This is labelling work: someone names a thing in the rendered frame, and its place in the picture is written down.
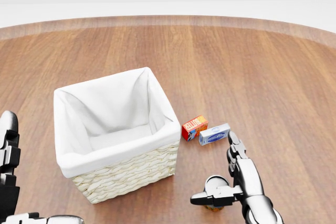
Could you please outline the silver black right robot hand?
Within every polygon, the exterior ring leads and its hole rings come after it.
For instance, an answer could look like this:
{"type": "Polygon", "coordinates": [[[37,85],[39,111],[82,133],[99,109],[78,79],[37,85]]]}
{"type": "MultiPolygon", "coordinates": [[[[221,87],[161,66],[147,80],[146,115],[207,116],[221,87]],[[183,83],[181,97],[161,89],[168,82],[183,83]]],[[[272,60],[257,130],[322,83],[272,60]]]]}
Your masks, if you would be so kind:
{"type": "Polygon", "coordinates": [[[203,190],[191,196],[193,205],[231,206],[234,202],[242,205],[245,224],[285,224],[272,201],[264,193],[255,163],[246,155],[246,148],[237,135],[228,133],[230,147],[227,150],[228,170],[233,178],[233,186],[221,188],[221,194],[213,200],[203,190]]]}

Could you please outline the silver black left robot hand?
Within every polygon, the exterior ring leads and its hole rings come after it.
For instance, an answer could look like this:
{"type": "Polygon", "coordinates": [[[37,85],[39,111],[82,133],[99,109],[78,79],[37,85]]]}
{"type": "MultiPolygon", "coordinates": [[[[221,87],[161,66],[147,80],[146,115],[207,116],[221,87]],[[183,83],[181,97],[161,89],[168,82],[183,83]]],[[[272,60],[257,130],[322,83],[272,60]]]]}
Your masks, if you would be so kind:
{"type": "Polygon", "coordinates": [[[14,170],[19,165],[20,152],[18,118],[6,110],[0,115],[0,224],[85,224],[74,215],[15,214],[20,187],[16,185],[14,170]]]}

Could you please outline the soup can with silver lid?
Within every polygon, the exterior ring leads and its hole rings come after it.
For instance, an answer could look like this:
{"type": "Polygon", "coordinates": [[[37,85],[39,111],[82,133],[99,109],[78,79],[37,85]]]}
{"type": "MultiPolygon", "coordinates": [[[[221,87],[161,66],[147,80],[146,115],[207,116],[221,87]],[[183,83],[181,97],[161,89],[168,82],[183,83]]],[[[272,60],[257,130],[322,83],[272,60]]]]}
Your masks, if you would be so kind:
{"type": "MultiPolygon", "coordinates": [[[[221,188],[226,186],[229,186],[229,182],[226,178],[219,175],[213,175],[206,180],[204,191],[207,193],[207,196],[210,196],[213,200],[214,196],[221,194],[221,188]]],[[[206,205],[205,208],[213,212],[218,212],[221,211],[224,206],[214,206],[212,204],[206,205]]]]}

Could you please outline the wicker basket with white liner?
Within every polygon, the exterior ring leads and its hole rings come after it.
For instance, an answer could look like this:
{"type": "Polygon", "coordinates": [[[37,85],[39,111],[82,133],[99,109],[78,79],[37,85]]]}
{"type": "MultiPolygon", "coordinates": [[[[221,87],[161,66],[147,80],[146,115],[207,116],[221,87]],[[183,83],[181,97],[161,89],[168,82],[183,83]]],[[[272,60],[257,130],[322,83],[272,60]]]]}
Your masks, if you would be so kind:
{"type": "Polygon", "coordinates": [[[54,91],[56,160],[92,204],[175,173],[181,125],[148,67],[54,91]]]}

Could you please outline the pale blue cream cheese box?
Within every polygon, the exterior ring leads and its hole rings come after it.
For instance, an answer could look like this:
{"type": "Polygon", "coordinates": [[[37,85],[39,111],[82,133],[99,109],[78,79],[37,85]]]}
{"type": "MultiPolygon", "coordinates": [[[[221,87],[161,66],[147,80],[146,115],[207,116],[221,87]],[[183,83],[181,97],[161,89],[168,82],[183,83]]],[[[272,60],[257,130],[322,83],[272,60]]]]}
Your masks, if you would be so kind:
{"type": "Polygon", "coordinates": [[[201,146],[216,142],[228,137],[230,126],[228,123],[200,131],[198,141],[201,146]]]}

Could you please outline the red butter box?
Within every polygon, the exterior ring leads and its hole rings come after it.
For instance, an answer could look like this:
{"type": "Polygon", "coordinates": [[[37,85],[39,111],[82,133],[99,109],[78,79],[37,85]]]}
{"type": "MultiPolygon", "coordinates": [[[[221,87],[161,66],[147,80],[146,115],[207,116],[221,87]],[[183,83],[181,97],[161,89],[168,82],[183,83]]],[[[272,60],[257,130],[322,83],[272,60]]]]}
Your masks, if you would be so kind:
{"type": "Polygon", "coordinates": [[[182,125],[182,136],[188,142],[199,136],[200,131],[206,130],[207,127],[208,120],[204,116],[199,115],[182,125]]]}

